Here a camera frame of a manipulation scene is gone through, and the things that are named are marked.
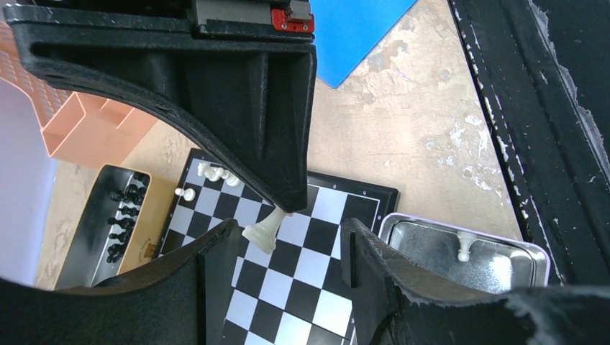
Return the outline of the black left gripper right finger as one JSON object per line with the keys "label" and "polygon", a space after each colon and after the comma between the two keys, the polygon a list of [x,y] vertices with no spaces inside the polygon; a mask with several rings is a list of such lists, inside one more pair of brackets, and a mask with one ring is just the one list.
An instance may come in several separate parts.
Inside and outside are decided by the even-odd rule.
{"label": "black left gripper right finger", "polygon": [[359,344],[609,342],[607,287],[474,290],[413,263],[356,218],[341,225],[341,267]]}

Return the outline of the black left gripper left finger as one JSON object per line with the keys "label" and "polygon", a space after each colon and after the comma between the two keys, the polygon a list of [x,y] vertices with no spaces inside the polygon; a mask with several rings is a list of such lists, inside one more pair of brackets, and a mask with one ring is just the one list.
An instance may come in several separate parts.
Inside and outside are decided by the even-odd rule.
{"label": "black left gripper left finger", "polygon": [[227,219],[94,287],[49,291],[1,281],[3,344],[220,344],[240,228]]}

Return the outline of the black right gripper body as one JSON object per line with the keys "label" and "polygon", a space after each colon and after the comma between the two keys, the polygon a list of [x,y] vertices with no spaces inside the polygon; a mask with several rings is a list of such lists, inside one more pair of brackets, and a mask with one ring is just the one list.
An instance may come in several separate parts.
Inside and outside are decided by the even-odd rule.
{"label": "black right gripper body", "polygon": [[34,1],[33,21],[117,45],[204,41],[310,45],[308,1]]}

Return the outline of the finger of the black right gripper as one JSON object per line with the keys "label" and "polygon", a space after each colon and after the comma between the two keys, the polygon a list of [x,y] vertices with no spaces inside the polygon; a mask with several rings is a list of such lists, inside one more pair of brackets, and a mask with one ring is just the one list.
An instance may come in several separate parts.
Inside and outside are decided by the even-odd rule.
{"label": "finger of the black right gripper", "polygon": [[261,198],[287,213],[306,208],[314,42],[103,45],[34,15],[33,4],[4,6],[26,71],[54,88],[146,111]]}

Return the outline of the white chess bishop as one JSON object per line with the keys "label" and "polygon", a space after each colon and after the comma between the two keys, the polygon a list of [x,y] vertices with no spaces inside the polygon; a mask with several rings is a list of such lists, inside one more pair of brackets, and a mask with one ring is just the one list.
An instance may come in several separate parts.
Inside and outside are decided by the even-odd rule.
{"label": "white chess bishop", "polygon": [[242,182],[235,174],[224,168],[218,167],[217,175],[230,187],[237,187]]}

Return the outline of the white chess piece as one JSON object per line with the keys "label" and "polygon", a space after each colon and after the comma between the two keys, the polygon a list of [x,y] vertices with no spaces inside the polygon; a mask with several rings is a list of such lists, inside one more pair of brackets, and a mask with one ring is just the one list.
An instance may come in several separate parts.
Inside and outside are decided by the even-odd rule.
{"label": "white chess piece", "polygon": [[272,254],[276,249],[278,230],[287,216],[293,216],[293,214],[275,207],[263,220],[247,225],[242,231],[242,236],[265,254]]}

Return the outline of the white chess pawn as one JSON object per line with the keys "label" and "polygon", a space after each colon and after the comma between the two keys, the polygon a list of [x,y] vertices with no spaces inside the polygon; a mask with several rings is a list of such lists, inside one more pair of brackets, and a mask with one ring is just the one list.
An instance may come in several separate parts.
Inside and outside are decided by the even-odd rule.
{"label": "white chess pawn", "polygon": [[174,193],[184,201],[193,201],[196,197],[196,191],[193,188],[176,188]]}

